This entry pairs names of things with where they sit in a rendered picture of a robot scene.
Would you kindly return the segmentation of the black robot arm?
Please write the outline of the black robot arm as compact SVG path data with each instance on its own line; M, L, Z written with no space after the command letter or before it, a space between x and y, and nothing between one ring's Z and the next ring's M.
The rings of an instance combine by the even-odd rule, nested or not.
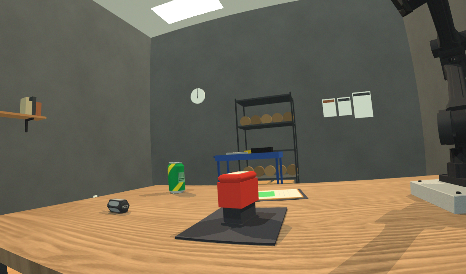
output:
M439 182L466 187L466 30L454 28L448 0L430 0L427 5L438 34L430 48L448 81L449 101L437 114L439 139L441 145L455 145L447 174L439 174Z

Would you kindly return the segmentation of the green drink can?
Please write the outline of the green drink can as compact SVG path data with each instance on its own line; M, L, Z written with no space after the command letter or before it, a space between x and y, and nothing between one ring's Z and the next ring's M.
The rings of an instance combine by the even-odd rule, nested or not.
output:
M182 162L169 163L168 165L169 191L179 194L185 191L185 175Z

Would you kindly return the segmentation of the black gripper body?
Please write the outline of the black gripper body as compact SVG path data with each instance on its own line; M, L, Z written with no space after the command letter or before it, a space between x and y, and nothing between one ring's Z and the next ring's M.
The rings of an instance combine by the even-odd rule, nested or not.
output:
M411 9L415 10L416 8L422 6L423 4L425 4L426 2L430 0L406 0L406 1L408 2Z

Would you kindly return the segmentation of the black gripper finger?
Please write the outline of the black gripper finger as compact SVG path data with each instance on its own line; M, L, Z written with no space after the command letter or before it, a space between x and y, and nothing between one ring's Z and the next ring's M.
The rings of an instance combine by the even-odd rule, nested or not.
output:
M402 17L413 12L406 0L391 0ZM405 2L405 3L404 3Z

